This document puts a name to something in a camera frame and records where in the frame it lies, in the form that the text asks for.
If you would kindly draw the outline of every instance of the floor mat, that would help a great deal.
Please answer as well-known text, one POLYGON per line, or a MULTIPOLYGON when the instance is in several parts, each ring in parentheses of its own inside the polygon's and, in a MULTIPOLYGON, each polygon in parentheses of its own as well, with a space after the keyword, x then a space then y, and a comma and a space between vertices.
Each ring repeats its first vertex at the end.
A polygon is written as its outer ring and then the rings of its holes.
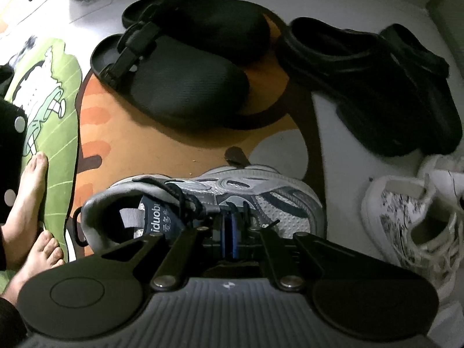
MULTIPOLYGON (((80 145, 72 211, 125 177, 195 177, 226 164, 269 165, 302 179, 325 201, 321 144, 311 93, 289 80, 273 47, 284 22, 260 7, 271 48, 244 67, 251 91, 228 128, 179 132, 153 121, 87 74, 76 98, 80 145)), ((85 248, 85 254, 91 250, 85 248)))
MULTIPOLYGON (((21 106, 28 116, 22 168, 38 151, 48 156, 47 188, 39 221, 59 241, 67 260, 64 225, 75 177, 78 137, 75 98, 82 73, 77 59, 64 53, 62 40, 48 38, 32 43, 15 65, 15 76, 5 100, 21 106)), ((0 289, 7 279, 3 273, 0 289)))

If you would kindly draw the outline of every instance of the metal screw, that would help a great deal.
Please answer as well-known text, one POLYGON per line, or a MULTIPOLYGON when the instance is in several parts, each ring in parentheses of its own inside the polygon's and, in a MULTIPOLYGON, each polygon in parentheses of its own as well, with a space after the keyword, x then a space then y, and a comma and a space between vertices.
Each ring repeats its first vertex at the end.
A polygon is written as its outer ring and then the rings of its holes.
POLYGON ((153 279, 153 285, 159 288, 169 288, 175 285, 176 279, 172 275, 158 276, 153 279))
POLYGON ((282 286, 288 289, 296 289, 300 288, 305 283, 305 281, 299 276, 288 275, 281 278, 280 283, 282 286))

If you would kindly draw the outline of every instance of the white sneaker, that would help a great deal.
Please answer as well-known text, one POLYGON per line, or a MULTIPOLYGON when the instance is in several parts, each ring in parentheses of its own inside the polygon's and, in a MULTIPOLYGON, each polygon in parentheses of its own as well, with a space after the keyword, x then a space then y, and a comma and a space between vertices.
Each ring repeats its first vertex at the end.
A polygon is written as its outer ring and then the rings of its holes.
POLYGON ((464 244, 457 203, 438 196, 432 182, 382 177, 368 188, 361 216, 385 259, 429 280, 442 301, 454 288, 464 244))
POLYGON ((449 170, 456 173, 464 173, 464 157, 456 159, 453 156, 444 156, 442 154, 427 156, 419 167, 417 177, 425 179, 426 174, 432 170, 449 170))

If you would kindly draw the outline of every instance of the white floor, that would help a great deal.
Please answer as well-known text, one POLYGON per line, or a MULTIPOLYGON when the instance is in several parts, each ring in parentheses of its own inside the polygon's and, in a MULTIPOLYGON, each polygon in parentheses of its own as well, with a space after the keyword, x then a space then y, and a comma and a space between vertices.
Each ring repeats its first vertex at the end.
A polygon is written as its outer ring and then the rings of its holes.
MULTIPOLYGON (((122 11, 136 0, 113 0, 111 5, 69 22, 64 0, 48 0, 0 40, 0 64, 16 53, 31 34, 59 37, 66 52, 79 60, 85 75, 95 46, 106 36, 123 31, 122 11)), ((451 66, 449 87, 464 121, 464 85, 444 40, 426 11, 401 0, 248 0, 273 10, 285 22, 300 16, 322 20, 340 28, 379 32, 392 23, 409 28, 428 49, 451 66)), ((360 202, 370 177, 387 174, 414 176, 422 159, 419 152, 402 158, 383 159, 369 153, 347 131, 335 114, 333 103, 314 96, 322 140, 327 194, 328 238, 354 250, 380 257, 360 222, 360 202)), ((464 145, 456 154, 464 155, 464 145)), ((454 297, 464 303, 464 271, 454 297)))

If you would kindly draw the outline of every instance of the person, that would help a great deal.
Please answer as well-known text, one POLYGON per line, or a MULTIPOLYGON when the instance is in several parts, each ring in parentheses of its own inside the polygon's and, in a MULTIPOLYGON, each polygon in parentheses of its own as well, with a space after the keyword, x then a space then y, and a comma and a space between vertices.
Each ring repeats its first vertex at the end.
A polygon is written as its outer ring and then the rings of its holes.
POLYGON ((64 264, 63 251, 52 234, 44 230, 37 237, 47 168, 43 152, 32 156, 22 173, 8 219, 1 227, 0 270, 20 268, 0 295, 2 348, 14 347, 26 337, 26 327, 15 308, 23 285, 40 272, 64 264))

